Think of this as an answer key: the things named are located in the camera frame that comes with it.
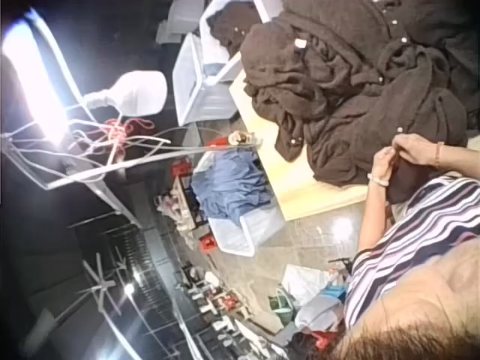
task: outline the floor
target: floor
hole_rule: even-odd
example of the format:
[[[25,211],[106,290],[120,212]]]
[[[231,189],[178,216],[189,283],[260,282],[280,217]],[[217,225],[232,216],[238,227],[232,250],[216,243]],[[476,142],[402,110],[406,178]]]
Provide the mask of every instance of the floor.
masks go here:
[[[228,134],[228,129],[242,128],[240,121],[204,124]],[[352,257],[356,249],[364,203],[287,222],[285,227],[257,249],[255,257],[234,256],[218,249],[208,256],[177,241],[178,254],[204,269],[211,269],[249,305],[254,321],[265,330],[276,333],[280,320],[269,310],[268,296],[275,294],[287,264],[329,270],[329,260]],[[199,229],[203,235],[207,229]]]

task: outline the worker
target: worker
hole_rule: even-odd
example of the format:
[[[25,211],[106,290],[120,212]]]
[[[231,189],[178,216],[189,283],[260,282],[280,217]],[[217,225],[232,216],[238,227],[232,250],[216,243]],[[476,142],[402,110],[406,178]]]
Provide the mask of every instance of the worker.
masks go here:
[[[386,230],[398,157],[446,175],[398,206]],[[480,359],[480,153],[399,134],[375,155],[369,178],[347,331],[312,359]]]

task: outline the wooden table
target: wooden table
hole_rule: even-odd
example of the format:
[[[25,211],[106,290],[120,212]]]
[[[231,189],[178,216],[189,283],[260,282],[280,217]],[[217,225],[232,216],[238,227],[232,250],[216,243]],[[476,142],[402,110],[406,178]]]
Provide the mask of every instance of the wooden table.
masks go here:
[[[367,187],[364,185],[335,187],[316,181],[308,165],[306,147],[292,163],[276,152],[274,145],[278,126],[255,113],[251,98],[243,91],[244,78],[242,71],[230,86],[230,93],[248,131],[262,139],[258,154],[285,220],[303,218],[365,200]]]
[[[191,213],[190,208],[188,207],[188,202],[185,196],[185,189],[183,188],[182,180],[179,176],[175,177],[173,181],[172,189],[175,189],[178,197],[178,205],[180,206],[181,216],[184,219],[184,223],[188,226],[189,230],[197,228],[197,223],[195,222],[194,216]]]

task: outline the red string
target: red string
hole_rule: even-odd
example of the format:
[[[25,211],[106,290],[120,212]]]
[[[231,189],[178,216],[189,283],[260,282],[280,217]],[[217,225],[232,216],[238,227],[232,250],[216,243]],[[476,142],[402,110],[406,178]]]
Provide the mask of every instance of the red string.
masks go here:
[[[109,118],[105,121],[105,125],[109,125],[108,128],[100,127],[97,130],[85,132],[85,134],[96,134],[103,132],[109,141],[117,141],[117,148],[115,152],[115,159],[122,161],[125,158],[125,140],[137,129],[142,128],[145,130],[155,129],[153,121],[145,120],[143,118],[129,118],[124,124],[118,123],[118,119]]]

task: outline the striped shirt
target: striped shirt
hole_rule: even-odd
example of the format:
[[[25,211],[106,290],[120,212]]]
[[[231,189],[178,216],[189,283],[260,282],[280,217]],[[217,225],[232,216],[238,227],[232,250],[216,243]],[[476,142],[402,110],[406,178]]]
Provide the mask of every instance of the striped shirt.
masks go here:
[[[480,236],[480,181],[435,178],[413,195],[404,215],[375,247],[355,256],[345,304],[348,328],[409,270]]]

